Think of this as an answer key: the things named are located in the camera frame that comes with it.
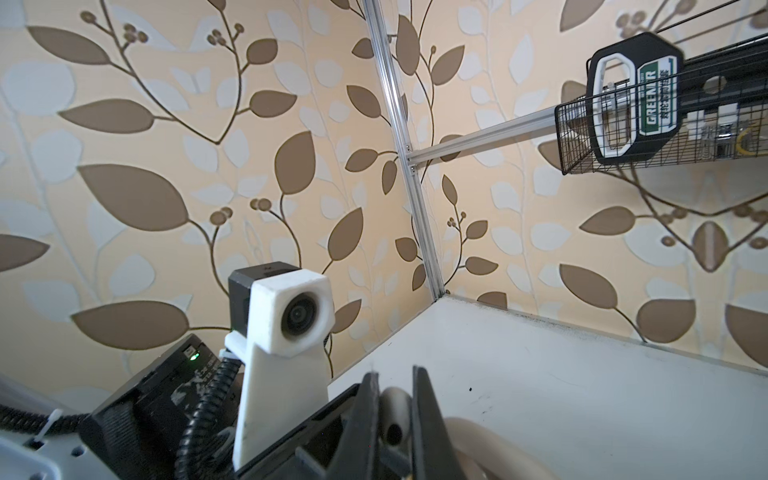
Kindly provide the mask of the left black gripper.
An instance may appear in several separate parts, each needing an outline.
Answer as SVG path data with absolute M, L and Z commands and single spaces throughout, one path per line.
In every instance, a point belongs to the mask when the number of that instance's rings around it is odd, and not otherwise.
M 323 479 L 344 432 L 359 384 L 336 396 L 271 447 L 236 470 L 238 479 Z M 399 447 L 386 445 L 378 425 L 374 479 L 410 479 L 410 436 Z

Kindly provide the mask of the white earbud charging case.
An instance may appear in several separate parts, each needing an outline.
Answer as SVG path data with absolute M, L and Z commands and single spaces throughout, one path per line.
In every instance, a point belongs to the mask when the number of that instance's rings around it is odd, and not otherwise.
M 448 417 L 445 426 L 469 478 L 558 479 L 548 467 L 512 442 L 467 419 Z

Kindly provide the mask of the white earbud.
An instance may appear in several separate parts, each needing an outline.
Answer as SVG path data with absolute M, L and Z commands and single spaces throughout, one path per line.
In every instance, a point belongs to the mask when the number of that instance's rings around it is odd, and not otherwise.
M 380 396 L 380 436 L 389 446 L 399 447 L 410 436 L 411 396 L 399 387 L 388 387 Z

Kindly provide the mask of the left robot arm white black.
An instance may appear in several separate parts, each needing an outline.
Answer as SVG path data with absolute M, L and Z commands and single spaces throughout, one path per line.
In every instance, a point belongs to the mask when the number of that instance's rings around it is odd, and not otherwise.
M 329 399 L 320 340 L 261 346 L 238 333 L 215 356 L 190 336 L 90 414 L 3 406 L 26 451 L 74 434 L 121 479 L 427 479 L 450 444 L 426 371 L 409 394 L 363 379 Z

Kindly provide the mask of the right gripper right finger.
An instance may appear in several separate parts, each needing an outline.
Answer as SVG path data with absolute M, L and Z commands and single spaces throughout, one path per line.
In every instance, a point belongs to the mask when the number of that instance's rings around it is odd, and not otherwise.
M 411 462 L 416 480 L 465 479 L 427 369 L 421 366 L 413 367 Z

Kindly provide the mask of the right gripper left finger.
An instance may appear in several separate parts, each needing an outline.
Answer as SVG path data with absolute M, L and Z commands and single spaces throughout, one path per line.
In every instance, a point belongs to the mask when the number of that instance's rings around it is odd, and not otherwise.
M 378 374 L 366 373 L 359 384 L 344 432 L 327 472 L 327 479 L 373 479 L 379 425 Z

